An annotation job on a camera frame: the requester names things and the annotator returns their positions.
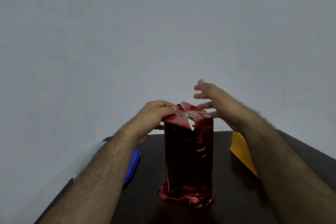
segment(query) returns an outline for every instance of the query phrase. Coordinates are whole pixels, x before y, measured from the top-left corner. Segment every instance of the blue plastic lid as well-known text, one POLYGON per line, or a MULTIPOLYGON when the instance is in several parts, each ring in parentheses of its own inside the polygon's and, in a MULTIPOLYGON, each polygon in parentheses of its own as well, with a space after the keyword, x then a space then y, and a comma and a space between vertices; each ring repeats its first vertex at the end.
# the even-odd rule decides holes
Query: blue plastic lid
POLYGON ((138 150, 134 150, 132 152, 131 160, 129 161, 129 164, 128 164, 128 169, 127 169, 124 184, 128 182, 128 180, 132 177, 139 159, 140 159, 140 152, 138 150))

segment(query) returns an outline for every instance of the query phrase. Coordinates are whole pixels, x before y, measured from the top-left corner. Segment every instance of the table surface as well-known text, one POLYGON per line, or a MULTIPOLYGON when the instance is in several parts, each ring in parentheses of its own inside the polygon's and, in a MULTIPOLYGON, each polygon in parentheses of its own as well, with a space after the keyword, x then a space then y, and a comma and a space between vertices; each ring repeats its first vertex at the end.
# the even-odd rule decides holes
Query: table surface
MULTIPOLYGON (((336 160, 279 133, 336 191, 336 160)), ((230 152, 231 139, 230 131, 214 133, 214 204, 205 209, 186 209, 165 203, 157 195, 166 179, 164 135, 149 135, 137 148, 140 162, 121 192, 111 223, 278 223, 259 179, 230 152)))

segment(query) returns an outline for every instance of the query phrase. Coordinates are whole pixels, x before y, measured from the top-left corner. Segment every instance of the yellow object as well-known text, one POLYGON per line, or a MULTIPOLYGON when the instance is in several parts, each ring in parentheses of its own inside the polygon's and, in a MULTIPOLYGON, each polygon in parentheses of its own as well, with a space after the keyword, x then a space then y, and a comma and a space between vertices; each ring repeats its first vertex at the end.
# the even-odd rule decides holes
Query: yellow object
POLYGON ((239 158, 239 160, 243 162, 244 165, 247 166, 252 171, 252 173, 258 177, 246 141, 244 137, 238 132, 233 132, 230 151, 236 155, 236 157, 239 158))

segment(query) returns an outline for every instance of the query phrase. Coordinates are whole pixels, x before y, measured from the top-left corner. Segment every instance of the white wall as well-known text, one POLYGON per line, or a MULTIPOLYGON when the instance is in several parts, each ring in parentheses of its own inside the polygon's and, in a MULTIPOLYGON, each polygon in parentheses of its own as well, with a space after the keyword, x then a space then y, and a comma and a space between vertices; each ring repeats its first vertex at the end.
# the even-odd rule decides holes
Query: white wall
POLYGON ((335 40, 336 0, 0 0, 0 222, 200 78, 336 158, 335 40))

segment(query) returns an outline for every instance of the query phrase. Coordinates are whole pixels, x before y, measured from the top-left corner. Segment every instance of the red foil bag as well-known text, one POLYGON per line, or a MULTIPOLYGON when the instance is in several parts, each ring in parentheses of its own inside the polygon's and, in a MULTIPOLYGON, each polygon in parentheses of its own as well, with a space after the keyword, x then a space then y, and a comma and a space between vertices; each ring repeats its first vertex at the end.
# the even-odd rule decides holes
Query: red foil bag
POLYGON ((213 118, 189 103, 164 120, 167 179, 158 191, 166 202, 205 207, 212 192, 213 118))

